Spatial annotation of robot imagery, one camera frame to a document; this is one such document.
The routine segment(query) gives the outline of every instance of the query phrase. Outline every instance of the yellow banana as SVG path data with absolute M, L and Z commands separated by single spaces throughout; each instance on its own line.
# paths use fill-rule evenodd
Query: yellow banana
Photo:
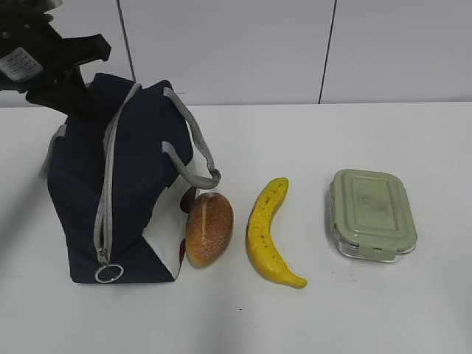
M 271 222 L 285 200 L 288 179 L 270 181 L 256 200 L 246 230 L 246 251 L 254 268 L 267 280 L 304 288 L 307 281 L 293 274 L 280 256 L 271 236 Z

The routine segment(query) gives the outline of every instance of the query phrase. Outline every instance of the food container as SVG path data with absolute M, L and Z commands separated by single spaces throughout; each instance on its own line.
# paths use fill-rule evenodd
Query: food container
M 341 170 L 331 183 L 331 230 L 348 257 L 395 262 L 417 233 L 403 183 L 388 173 Z

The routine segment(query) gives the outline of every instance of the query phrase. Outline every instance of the glass food container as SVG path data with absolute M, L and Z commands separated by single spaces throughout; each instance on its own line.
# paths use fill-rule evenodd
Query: glass food container
M 337 172 L 330 187 L 331 230 L 348 257 L 395 262 L 412 252 L 417 233 L 403 183 L 388 173 Z

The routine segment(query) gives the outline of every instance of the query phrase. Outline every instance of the lunch bag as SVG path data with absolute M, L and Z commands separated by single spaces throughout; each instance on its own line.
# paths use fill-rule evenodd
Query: lunch bag
M 70 276 L 77 283 L 171 282 L 197 189 L 221 179 L 212 154 L 168 81 L 142 89 L 98 74 L 88 91 L 96 117 L 69 115 L 41 168 L 66 235 Z M 189 128 L 211 177 L 192 171 Z

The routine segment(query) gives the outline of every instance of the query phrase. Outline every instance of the white table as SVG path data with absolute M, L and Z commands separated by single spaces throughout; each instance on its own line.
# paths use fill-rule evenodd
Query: white table
M 472 104 L 194 107 L 235 231 L 175 283 L 75 285 L 44 184 L 32 183 L 61 114 L 0 110 L 0 353 L 472 353 Z M 343 168 L 400 177 L 419 234 L 396 264 L 342 257 L 325 193 Z M 251 267 L 246 221 L 289 177 L 274 240 L 303 290 Z

